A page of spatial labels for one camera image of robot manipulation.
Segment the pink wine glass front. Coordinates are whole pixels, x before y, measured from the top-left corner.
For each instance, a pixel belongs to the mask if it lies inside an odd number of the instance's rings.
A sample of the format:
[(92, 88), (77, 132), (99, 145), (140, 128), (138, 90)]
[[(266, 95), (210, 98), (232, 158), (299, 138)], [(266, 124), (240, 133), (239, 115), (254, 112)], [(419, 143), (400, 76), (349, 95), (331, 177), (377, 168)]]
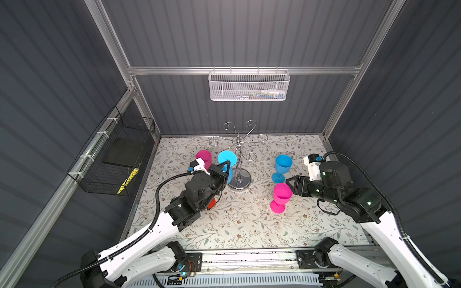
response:
[(279, 183), (273, 189), (273, 201), (270, 204), (272, 212), (276, 214), (284, 213), (286, 204), (293, 196), (293, 192), (286, 183)]

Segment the pink wine glass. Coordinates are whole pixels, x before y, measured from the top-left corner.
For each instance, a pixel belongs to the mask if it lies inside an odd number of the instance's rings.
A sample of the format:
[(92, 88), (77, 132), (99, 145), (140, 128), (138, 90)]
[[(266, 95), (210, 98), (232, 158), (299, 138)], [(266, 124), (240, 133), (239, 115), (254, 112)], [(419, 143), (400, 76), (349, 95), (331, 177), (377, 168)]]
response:
[(204, 161), (205, 169), (208, 170), (212, 165), (212, 153), (208, 150), (201, 150), (196, 154), (196, 159), (201, 158)]
[(272, 212), (276, 214), (284, 213), (286, 204), (293, 196), (293, 192), (286, 183), (279, 183), (273, 189), (273, 201), (270, 204)]

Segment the blue wine glass back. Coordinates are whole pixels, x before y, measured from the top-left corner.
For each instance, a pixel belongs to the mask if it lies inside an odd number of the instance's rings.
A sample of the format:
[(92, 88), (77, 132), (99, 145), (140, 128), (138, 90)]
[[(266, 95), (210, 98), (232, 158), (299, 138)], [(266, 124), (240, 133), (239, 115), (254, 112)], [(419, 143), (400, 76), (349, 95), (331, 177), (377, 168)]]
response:
[(272, 175), (271, 179), (274, 183), (279, 184), (285, 182), (284, 174), (288, 173), (292, 167), (293, 160), (290, 156), (279, 155), (276, 157), (275, 169), (276, 172)]

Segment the red wine glass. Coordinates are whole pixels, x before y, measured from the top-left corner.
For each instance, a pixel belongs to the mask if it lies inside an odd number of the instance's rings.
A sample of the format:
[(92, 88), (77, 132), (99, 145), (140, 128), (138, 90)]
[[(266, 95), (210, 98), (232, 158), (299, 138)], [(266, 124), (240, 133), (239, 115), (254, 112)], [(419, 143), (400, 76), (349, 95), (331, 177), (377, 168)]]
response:
[(211, 210), (216, 205), (216, 199), (213, 199), (207, 207), (207, 210)]

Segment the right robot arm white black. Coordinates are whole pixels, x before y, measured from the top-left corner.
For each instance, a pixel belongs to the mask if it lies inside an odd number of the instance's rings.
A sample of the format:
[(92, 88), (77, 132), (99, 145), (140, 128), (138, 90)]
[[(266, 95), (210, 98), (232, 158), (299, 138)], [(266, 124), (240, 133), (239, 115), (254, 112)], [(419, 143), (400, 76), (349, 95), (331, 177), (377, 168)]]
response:
[(368, 232), (391, 260), (393, 268), (366, 259), (338, 240), (326, 237), (310, 259), (320, 268), (337, 266), (376, 288), (458, 288), (417, 248), (404, 231), (402, 221), (378, 187), (356, 188), (346, 165), (317, 157), (307, 165), (308, 176), (294, 176), (285, 182), (303, 198), (335, 205)]

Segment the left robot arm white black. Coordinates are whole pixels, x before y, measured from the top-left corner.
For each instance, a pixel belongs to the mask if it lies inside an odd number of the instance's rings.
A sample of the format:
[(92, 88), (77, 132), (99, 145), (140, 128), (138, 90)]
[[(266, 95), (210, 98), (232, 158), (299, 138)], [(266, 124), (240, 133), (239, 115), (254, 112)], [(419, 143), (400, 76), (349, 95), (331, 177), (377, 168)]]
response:
[(170, 240), (210, 209), (216, 196), (227, 186), (232, 164), (229, 160), (209, 169), (194, 161), (187, 172), (192, 178), (185, 189), (164, 210), (157, 210), (153, 221), (123, 242), (82, 257), (80, 280), (85, 288), (126, 288), (134, 282), (158, 272), (181, 271), (187, 254), (177, 241), (171, 241), (158, 251), (159, 244)]

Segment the chrome wine glass rack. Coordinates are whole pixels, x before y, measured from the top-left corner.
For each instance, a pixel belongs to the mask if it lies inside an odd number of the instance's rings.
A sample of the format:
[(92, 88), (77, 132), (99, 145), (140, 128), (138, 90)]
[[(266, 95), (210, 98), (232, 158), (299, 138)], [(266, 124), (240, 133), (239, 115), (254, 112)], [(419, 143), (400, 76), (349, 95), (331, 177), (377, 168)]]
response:
[(243, 162), (254, 162), (257, 159), (257, 155), (253, 152), (252, 145), (259, 145), (265, 143), (269, 137), (267, 134), (256, 134), (256, 139), (248, 141), (249, 136), (253, 136), (252, 132), (257, 126), (255, 120), (248, 120), (245, 126), (249, 129), (247, 133), (240, 134), (237, 132), (235, 124), (233, 122), (226, 122), (223, 124), (223, 129), (228, 131), (230, 128), (233, 129), (234, 134), (231, 135), (215, 135), (209, 138), (208, 144), (212, 147), (220, 145), (220, 141), (225, 141), (230, 144), (229, 148), (223, 149), (223, 151), (234, 151), (236, 155), (236, 163), (233, 165), (233, 174), (229, 176), (228, 186), (232, 190), (241, 191), (247, 189), (252, 183), (252, 176), (248, 170), (243, 168)]

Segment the items in white basket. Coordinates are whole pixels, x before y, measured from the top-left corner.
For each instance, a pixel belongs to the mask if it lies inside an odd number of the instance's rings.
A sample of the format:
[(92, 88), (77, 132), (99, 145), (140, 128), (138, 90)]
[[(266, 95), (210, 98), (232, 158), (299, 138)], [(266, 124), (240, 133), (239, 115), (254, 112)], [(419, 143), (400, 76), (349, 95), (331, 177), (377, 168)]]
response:
[(286, 99), (284, 90), (260, 90), (260, 91), (245, 91), (240, 96), (240, 100), (280, 100)]

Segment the yellow black object in basket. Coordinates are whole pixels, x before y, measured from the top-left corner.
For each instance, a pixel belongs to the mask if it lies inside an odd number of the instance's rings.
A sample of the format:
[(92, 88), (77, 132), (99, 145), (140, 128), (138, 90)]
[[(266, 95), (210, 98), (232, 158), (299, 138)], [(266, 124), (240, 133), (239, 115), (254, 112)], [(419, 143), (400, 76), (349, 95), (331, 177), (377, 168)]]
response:
[(126, 180), (121, 184), (117, 194), (121, 194), (124, 190), (127, 189), (129, 183), (132, 181), (132, 179), (139, 173), (138, 168), (134, 168), (131, 172), (131, 174), (126, 178)]

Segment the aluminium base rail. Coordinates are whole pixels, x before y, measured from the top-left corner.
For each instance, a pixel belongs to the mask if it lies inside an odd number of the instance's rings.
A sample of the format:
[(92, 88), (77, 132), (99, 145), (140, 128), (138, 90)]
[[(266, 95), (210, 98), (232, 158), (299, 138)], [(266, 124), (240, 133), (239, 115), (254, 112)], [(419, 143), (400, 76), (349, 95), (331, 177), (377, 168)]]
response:
[(381, 271), (389, 266), (384, 252), (375, 246), (349, 246), (339, 250), (342, 256), (347, 252), (365, 258), (357, 264), (320, 264), (315, 259), (313, 247), (298, 248), (250, 248), (230, 250), (189, 250), (188, 258), (179, 266), (186, 276), (191, 273), (213, 274), (221, 272), (259, 274), (266, 272), (349, 272), (358, 275), (360, 268), (369, 272), (372, 265)]

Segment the white mesh wall basket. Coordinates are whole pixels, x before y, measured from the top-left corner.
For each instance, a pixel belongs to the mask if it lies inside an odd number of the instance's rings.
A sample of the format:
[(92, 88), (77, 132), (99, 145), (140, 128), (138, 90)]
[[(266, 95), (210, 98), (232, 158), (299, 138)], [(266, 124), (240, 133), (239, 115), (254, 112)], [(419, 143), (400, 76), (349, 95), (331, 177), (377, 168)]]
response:
[(210, 99), (215, 102), (282, 102), (280, 100), (240, 100), (245, 91), (284, 90), (288, 93), (291, 76), (287, 70), (221, 69), (208, 74)]

